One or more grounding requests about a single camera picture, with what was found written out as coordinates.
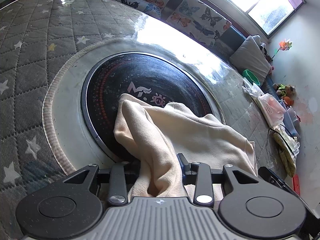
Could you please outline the orange plush toy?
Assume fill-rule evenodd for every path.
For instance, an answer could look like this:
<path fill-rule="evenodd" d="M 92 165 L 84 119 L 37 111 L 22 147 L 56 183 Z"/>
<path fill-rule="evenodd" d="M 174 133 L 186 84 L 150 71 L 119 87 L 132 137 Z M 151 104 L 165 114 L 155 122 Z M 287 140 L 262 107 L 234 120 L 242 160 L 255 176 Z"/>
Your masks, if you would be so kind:
<path fill-rule="evenodd" d="M 294 104 L 294 100 L 292 100 L 289 96 L 283 96 L 282 100 L 284 101 L 287 107 L 290 107 Z"/>

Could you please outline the grey plain cushion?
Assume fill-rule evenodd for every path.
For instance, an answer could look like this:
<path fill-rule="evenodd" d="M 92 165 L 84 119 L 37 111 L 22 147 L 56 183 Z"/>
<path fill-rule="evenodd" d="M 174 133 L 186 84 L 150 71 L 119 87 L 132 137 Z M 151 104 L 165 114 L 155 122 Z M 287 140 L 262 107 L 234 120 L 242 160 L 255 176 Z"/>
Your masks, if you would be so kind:
<path fill-rule="evenodd" d="M 261 44 L 259 35 L 248 36 L 230 56 L 229 61 L 240 73 L 250 70 L 262 84 L 271 70 L 271 65 L 260 50 Z"/>

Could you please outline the teddy bear green vest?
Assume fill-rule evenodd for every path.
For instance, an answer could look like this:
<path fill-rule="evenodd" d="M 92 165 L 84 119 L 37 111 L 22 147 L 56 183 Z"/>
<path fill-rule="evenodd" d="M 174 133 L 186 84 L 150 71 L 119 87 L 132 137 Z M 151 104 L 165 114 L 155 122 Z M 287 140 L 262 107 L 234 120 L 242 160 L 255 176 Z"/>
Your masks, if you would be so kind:
<path fill-rule="evenodd" d="M 277 96 L 281 97 L 291 97 L 296 93 L 296 88 L 292 85 L 284 85 L 284 84 L 273 84 L 273 88 L 276 91 Z"/>

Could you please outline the grey quilted star table cover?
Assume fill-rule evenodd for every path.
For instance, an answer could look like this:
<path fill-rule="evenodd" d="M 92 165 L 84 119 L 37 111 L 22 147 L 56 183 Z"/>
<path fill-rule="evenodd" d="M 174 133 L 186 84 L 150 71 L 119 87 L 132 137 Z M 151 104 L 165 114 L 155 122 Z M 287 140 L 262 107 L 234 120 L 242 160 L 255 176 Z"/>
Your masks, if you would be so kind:
<path fill-rule="evenodd" d="M 1 239 L 20 239 L 15 209 L 27 194 L 66 174 L 48 144 L 42 105 L 75 54 L 118 42 L 181 63 L 202 81 L 224 123 L 255 143 L 259 166 L 286 172 L 261 111 L 239 73 L 202 45 L 145 13 L 112 0 L 17 0 L 1 10 Z"/>

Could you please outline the blue sofa bench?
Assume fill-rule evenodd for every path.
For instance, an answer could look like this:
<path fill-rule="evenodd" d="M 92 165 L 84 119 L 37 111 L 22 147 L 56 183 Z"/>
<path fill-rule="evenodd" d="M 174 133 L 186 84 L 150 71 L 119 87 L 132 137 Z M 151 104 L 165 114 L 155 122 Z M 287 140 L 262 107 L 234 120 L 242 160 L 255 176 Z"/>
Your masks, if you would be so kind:
<path fill-rule="evenodd" d="M 183 0 L 170 0 L 169 4 L 166 5 L 164 11 L 162 12 L 162 21 L 166 20 L 171 12 L 177 9 L 178 5 L 182 3 Z M 240 47 L 242 42 L 245 41 L 245 36 L 239 30 L 240 26 L 229 27 L 229 29 L 218 38 L 218 43 L 212 45 L 209 49 L 216 54 L 218 57 L 224 61 L 228 61 L 232 52 Z M 276 90 L 273 88 L 273 81 L 271 79 L 271 74 L 268 74 L 265 81 L 261 82 L 261 88 L 265 93 L 270 93 L 276 95 Z"/>

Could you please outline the right butterfly print cushion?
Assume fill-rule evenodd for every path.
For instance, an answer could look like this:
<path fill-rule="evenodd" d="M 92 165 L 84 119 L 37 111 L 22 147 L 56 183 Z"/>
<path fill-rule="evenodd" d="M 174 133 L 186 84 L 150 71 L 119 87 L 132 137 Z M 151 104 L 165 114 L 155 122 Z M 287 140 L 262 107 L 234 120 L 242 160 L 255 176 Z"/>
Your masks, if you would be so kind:
<path fill-rule="evenodd" d="M 232 25 L 199 0 L 183 0 L 166 22 L 207 48 L 212 48 Z"/>

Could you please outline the cream garment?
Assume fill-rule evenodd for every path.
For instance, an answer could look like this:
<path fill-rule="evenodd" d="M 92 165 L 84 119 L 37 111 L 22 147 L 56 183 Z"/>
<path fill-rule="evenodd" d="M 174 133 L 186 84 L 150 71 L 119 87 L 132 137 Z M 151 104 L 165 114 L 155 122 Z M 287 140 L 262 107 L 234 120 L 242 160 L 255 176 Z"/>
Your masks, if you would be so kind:
<path fill-rule="evenodd" d="M 140 160 L 139 177 L 128 197 L 189 197 L 194 185 L 184 186 L 177 154 L 213 169 L 232 164 L 258 174 L 254 142 L 212 114 L 196 116 L 178 102 L 151 106 L 122 94 L 114 127 L 118 143 Z"/>

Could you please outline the pink white plastic package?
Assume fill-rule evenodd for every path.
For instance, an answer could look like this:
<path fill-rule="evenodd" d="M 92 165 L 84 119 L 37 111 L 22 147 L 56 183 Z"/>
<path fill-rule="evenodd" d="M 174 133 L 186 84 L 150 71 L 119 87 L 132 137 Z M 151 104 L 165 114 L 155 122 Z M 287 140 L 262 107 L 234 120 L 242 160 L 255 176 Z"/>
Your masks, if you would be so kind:
<path fill-rule="evenodd" d="M 266 122 L 270 128 L 274 128 L 283 123 L 286 109 L 271 94 L 264 94 L 260 87 L 251 84 L 245 77 L 243 78 L 243 91 L 250 95 L 253 101 L 260 108 Z"/>

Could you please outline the orange pinwheel toy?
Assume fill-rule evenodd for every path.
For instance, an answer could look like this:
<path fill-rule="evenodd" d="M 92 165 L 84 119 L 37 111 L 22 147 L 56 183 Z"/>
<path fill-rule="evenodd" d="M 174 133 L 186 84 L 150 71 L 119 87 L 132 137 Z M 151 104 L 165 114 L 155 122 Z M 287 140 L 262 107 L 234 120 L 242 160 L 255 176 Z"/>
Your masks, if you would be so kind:
<path fill-rule="evenodd" d="M 273 58 L 276 56 L 276 54 L 279 51 L 287 51 L 292 47 L 292 41 L 290 40 L 283 40 L 279 42 L 279 48 L 275 50 L 274 55 L 271 57 L 271 59 L 269 60 L 269 62 L 273 61 Z"/>

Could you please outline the green plastic bowl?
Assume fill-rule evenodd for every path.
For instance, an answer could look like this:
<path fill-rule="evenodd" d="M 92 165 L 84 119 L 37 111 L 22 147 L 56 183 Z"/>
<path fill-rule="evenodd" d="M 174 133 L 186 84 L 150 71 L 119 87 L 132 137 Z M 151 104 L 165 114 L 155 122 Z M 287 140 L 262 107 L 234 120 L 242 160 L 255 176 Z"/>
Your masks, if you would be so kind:
<path fill-rule="evenodd" d="M 259 79 L 249 69 L 245 69 L 242 72 L 242 76 L 245 77 L 252 85 L 256 84 L 257 86 L 260 86 Z"/>

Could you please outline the yellow patterned folded cloth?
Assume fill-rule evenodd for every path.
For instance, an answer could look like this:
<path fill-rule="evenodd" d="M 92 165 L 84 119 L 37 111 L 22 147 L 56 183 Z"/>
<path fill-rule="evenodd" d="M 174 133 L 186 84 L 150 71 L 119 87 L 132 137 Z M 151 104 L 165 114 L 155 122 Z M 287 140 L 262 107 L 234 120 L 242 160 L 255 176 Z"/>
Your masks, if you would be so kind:
<path fill-rule="evenodd" d="M 297 137 L 288 135 L 284 125 L 272 128 L 273 138 L 278 144 L 278 153 L 283 162 L 287 175 L 293 177 L 296 174 L 296 157 L 300 153 L 300 142 Z"/>

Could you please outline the black white plush toy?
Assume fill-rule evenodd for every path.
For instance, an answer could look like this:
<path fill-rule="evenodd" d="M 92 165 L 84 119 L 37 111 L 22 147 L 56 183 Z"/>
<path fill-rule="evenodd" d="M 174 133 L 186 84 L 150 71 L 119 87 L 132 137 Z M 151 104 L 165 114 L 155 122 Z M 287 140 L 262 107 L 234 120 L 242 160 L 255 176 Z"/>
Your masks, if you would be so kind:
<path fill-rule="evenodd" d="M 259 48 L 260 48 L 262 54 L 264 55 L 265 59 L 267 59 L 267 61 L 268 61 L 269 55 L 268 55 L 268 52 L 266 49 L 266 44 L 264 42 L 261 42 L 261 44 L 259 45 Z"/>

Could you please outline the clear blue storage bin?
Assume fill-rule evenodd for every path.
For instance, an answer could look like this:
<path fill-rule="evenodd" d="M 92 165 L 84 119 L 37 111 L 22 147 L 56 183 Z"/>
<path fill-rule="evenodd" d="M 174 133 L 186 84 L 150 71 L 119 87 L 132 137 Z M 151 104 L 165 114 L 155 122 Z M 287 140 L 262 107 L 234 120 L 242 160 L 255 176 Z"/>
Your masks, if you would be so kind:
<path fill-rule="evenodd" d="M 280 104 L 286 110 L 286 112 L 284 113 L 283 123 L 286 127 L 287 134 L 297 137 L 298 140 L 300 140 L 300 135 L 296 130 L 296 128 L 299 126 L 299 120 L 298 120 L 298 116 L 296 115 L 296 112 L 293 110 L 291 106 L 287 107 L 287 105 L 285 104 L 285 101 L 280 100 Z"/>

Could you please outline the red plastic stool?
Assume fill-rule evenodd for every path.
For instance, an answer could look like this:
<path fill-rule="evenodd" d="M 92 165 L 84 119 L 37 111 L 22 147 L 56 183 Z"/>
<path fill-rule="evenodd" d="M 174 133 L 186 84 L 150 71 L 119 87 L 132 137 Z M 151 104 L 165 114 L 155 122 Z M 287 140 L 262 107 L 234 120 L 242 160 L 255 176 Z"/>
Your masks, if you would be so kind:
<path fill-rule="evenodd" d="M 295 174 L 295 175 L 292 177 L 292 186 L 293 186 L 293 190 L 295 191 L 295 193 L 300 196 L 300 183 L 299 183 L 299 176 L 298 176 L 298 174 Z"/>

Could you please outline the black round induction cooktop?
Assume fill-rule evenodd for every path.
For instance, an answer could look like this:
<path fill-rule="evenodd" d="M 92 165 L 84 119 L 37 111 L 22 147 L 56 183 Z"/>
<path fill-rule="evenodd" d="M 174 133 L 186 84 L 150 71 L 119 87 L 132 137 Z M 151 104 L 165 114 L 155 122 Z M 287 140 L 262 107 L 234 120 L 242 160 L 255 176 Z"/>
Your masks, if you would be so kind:
<path fill-rule="evenodd" d="M 156 107 L 179 102 L 196 116 L 219 116 L 208 90 L 170 61 L 133 51 L 108 56 L 96 63 L 86 76 L 81 108 L 91 136 L 114 162 L 134 161 L 113 134 L 119 99 L 124 93 Z"/>

